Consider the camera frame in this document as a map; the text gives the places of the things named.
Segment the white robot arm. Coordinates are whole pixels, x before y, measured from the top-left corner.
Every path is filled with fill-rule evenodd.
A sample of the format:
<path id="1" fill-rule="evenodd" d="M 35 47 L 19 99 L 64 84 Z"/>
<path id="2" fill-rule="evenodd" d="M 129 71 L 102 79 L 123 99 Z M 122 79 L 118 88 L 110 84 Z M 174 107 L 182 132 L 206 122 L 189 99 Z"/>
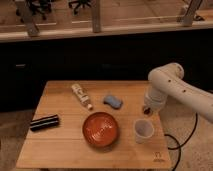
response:
<path id="1" fill-rule="evenodd" d="M 183 77 L 184 69 L 178 63 L 152 69 L 148 74 L 150 86 L 144 95 L 144 107 L 160 110 L 171 96 L 213 124 L 213 94 L 184 82 Z"/>

